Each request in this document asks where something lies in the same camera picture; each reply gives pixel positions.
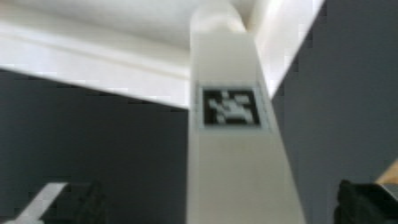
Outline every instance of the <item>white ceiling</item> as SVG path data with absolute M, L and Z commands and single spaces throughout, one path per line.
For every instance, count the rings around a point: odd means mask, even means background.
M 0 68 L 189 108 L 189 24 L 219 0 L 0 0 Z M 324 0 L 230 0 L 271 97 Z
M 189 22 L 205 0 L 4 0 L 86 23 L 189 48 Z M 232 0 L 242 19 L 256 0 Z

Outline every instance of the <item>wall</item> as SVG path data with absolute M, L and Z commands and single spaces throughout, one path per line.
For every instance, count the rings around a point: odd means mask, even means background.
M 0 70 L 0 221 L 100 180 L 111 223 L 185 222 L 187 111 Z
M 398 157 L 397 21 L 397 1 L 327 1 L 274 98 L 310 224 Z

